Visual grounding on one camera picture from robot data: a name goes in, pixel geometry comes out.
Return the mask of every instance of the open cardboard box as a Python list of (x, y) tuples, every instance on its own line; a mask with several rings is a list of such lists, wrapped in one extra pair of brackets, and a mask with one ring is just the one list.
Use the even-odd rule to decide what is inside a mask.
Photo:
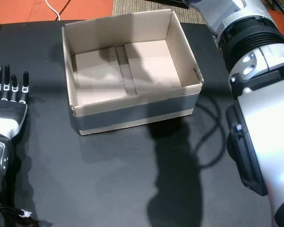
[(170, 9), (69, 23), (62, 36), (79, 134), (192, 113), (203, 77)]

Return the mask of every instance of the black table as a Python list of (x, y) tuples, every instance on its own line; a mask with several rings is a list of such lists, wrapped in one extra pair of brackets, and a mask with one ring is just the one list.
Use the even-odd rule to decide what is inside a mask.
[(267, 197), (245, 188), (235, 163), (221, 154), (221, 130), (199, 146), (216, 124), (215, 105), (228, 132), (224, 112), (232, 103), (227, 71), (206, 26), (183, 24), (205, 79), (192, 116), (79, 136), (68, 113), (64, 23), (0, 27), (0, 64), (31, 75), (27, 124), (9, 178), (17, 208), (55, 227), (270, 225)]

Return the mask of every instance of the carpet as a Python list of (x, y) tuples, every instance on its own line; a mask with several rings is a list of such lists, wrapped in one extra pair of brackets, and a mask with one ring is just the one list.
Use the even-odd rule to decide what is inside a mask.
[(146, 0), (114, 0), (113, 15), (158, 9), (172, 9), (180, 22), (204, 24), (203, 17), (195, 9), (183, 9)]

